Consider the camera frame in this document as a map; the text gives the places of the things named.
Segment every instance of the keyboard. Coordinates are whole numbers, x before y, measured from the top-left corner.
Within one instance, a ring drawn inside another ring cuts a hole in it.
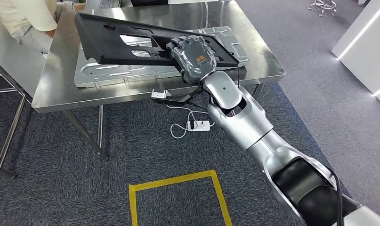
[[[121,5],[121,0],[101,0],[99,8],[117,8]]]

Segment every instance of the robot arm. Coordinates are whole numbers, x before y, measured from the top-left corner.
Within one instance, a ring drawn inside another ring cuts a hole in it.
[[[289,215],[308,226],[380,226],[380,216],[345,195],[343,222],[337,223],[340,199],[331,171],[284,141],[255,99],[225,72],[216,71],[213,51],[202,37],[175,38],[167,48],[181,67],[184,80],[212,96],[208,105],[211,119],[250,154]],[[239,112],[232,116],[229,112],[235,108]]]

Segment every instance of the yellow tape square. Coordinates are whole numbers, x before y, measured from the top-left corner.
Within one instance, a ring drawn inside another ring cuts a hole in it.
[[[226,206],[225,198],[223,197],[222,188],[218,180],[216,171],[207,170],[199,173],[187,174],[184,176],[162,179],[151,181],[138,185],[129,185],[129,204],[130,204],[130,215],[131,215],[131,225],[137,226],[137,204],[136,204],[136,192],[146,189],[177,184],[189,180],[196,180],[201,178],[211,177],[213,182],[213,187],[215,188],[216,196],[218,197],[220,210],[222,211],[223,219],[225,221],[225,226],[232,226],[230,215]]]

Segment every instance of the stainless steel table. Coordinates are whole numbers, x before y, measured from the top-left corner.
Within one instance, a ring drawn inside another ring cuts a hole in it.
[[[283,67],[234,0],[153,7],[86,9],[86,13],[180,30],[229,26],[250,57],[246,66],[247,75],[240,80],[241,85],[259,84],[254,90],[255,96],[261,90],[260,84],[279,81],[285,75]],[[160,81],[77,88],[73,79],[80,40],[73,18],[73,13],[64,13],[59,20],[32,107],[40,113],[63,111],[96,152],[106,160],[107,155],[100,148],[102,105],[150,98],[152,89],[159,87],[160,82],[173,95],[188,94],[196,87],[185,84],[180,77],[173,77]],[[70,111],[87,106],[100,106],[99,142],[94,141]]]

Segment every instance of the floor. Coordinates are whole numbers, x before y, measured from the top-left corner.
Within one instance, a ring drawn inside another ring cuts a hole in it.
[[[352,196],[380,214],[380,102],[331,53],[363,10],[337,1],[317,16],[309,0],[237,0],[286,69],[279,82]]]
[[[277,83],[267,84],[258,101],[278,134],[329,166]],[[18,94],[0,94],[0,149],[18,102]],[[206,106],[208,96],[199,95],[194,102]],[[96,107],[74,110],[93,136],[97,112]],[[128,185],[211,169],[217,172],[233,225],[302,225],[286,214],[249,155],[221,129],[174,139],[170,125],[183,124],[188,112],[149,100],[106,105],[104,114],[107,162],[62,113],[39,114],[25,106],[4,163],[18,176],[0,177],[0,226],[37,226],[40,221],[49,226],[127,226]],[[196,117],[207,120],[206,115]],[[140,226],[224,225],[208,178],[140,191],[136,199]]]

